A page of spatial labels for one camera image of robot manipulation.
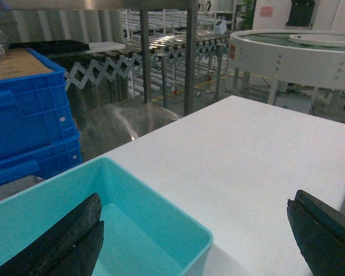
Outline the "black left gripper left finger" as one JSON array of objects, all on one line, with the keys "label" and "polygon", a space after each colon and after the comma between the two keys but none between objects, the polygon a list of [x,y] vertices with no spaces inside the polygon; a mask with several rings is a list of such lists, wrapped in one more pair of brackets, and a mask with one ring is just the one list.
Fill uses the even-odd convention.
[{"label": "black left gripper left finger", "polygon": [[100,196],[93,193],[0,266],[0,275],[92,275],[104,242]]}]

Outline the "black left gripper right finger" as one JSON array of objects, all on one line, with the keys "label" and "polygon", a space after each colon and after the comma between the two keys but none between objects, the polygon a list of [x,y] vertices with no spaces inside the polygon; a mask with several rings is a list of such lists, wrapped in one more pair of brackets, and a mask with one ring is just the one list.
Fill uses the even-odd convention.
[{"label": "black left gripper right finger", "polygon": [[345,275],[345,215],[298,190],[287,201],[293,236],[313,275]]}]

